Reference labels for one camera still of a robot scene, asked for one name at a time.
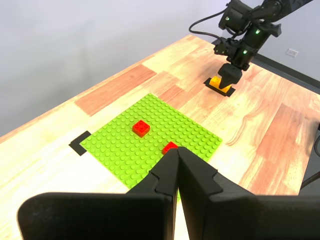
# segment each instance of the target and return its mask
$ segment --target wood grain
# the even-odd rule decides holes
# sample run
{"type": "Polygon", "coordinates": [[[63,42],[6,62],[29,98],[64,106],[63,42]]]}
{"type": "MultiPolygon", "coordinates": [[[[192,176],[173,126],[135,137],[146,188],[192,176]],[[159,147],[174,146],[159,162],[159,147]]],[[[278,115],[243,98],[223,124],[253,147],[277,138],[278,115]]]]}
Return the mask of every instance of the wood grain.
{"type": "Polygon", "coordinates": [[[92,116],[120,96],[152,78],[156,73],[143,65],[138,65],[112,81],[95,89],[75,101],[83,111],[92,116]]]}
{"type": "MultiPolygon", "coordinates": [[[[21,240],[17,211],[44,192],[128,191],[89,153],[68,144],[95,132],[148,93],[223,139],[209,163],[255,194],[296,195],[320,121],[320,96],[251,64],[236,92],[203,83],[225,57],[188,35],[0,137],[0,239],[21,240]]],[[[175,239],[188,239],[181,203],[175,239]]]]}

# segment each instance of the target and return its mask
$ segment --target green lego baseplate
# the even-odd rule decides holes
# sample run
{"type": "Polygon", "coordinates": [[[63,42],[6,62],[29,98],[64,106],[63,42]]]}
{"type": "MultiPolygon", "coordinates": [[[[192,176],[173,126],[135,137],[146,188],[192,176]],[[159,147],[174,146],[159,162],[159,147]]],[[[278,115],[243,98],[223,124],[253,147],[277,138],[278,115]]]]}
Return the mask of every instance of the green lego baseplate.
{"type": "Polygon", "coordinates": [[[131,189],[163,157],[162,150],[169,142],[186,147],[207,162],[222,139],[148,94],[81,145],[131,189]],[[150,125],[144,137],[133,132],[139,120],[150,125]]]}

